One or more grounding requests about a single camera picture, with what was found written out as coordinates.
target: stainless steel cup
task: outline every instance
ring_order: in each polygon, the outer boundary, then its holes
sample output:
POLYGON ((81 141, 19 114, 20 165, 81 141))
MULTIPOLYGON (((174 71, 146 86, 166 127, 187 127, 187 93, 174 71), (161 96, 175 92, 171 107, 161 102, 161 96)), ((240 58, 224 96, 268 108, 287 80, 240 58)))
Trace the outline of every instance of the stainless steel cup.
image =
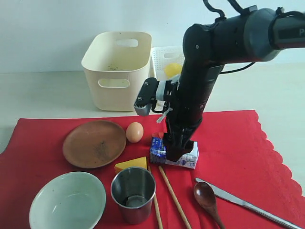
POLYGON ((151 212, 156 181, 141 167, 129 167, 119 172, 111 183, 111 196, 119 205, 123 218, 129 224, 144 222, 151 212))

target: small carton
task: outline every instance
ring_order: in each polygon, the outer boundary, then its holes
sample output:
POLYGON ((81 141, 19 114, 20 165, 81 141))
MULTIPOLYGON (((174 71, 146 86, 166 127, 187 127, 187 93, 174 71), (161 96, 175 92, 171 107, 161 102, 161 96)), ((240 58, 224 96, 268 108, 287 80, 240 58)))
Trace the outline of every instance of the small carton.
POLYGON ((176 161, 166 159, 166 147, 162 143, 162 139, 153 137, 152 144, 149 150, 149 161, 155 164, 167 164, 172 166, 181 166, 195 169, 199 157, 198 143, 194 142, 193 150, 190 153, 184 154, 176 161))

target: cheese wedge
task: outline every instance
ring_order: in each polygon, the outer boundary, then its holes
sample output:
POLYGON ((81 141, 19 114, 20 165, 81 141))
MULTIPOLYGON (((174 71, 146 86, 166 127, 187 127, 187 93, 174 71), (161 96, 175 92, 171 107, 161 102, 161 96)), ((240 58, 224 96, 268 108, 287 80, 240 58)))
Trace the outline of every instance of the cheese wedge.
POLYGON ((142 167, 147 169, 147 161, 146 161, 146 157, 140 157, 137 159, 133 159, 130 161, 125 161, 125 162, 121 162, 118 163, 114 166, 115 169, 115 173, 119 173, 121 170, 126 169, 128 167, 132 167, 132 166, 137 166, 137 167, 142 167))

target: table surface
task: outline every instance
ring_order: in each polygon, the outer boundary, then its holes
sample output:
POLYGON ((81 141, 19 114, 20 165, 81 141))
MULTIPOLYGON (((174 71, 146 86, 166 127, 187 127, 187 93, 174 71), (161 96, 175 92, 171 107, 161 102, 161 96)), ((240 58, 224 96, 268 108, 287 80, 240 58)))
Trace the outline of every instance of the table surface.
MULTIPOLYGON (((205 112, 255 109, 274 149, 305 188, 304 64, 257 65, 220 75, 205 112)), ((136 115, 97 109, 83 72, 0 74, 0 152, 20 118, 136 115)))

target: knife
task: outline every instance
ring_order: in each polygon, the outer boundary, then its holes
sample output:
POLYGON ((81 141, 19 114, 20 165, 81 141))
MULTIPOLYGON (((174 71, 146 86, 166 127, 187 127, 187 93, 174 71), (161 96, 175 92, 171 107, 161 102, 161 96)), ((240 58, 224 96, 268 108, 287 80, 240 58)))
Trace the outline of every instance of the knife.
POLYGON ((199 178, 196 178, 195 181, 198 183, 198 182, 205 182, 207 183, 209 186, 211 186, 211 188, 213 189, 215 195, 221 199, 225 199, 229 202, 232 202, 232 203, 235 203, 237 205, 240 205, 240 206, 243 206, 245 208, 248 208, 250 210, 253 210, 255 211, 256 213, 262 215, 262 216, 265 216, 267 217, 268 219, 271 219, 273 220, 274 222, 277 222, 279 223, 280 225, 288 228, 288 229, 302 229, 301 227, 298 227, 297 225, 294 225, 292 224, 291 222, 288 222, 278 216, 275 216, 265 210, 262 210, 261 208, 258 208, 256 206, 254 206, 253 204, 250 204, 234 195, 232 195, 231 193, 228 193, 222 189, 220 189, 219 187, 216 187, 215 185, 212 185, 204 180, 201 180, 199 178))

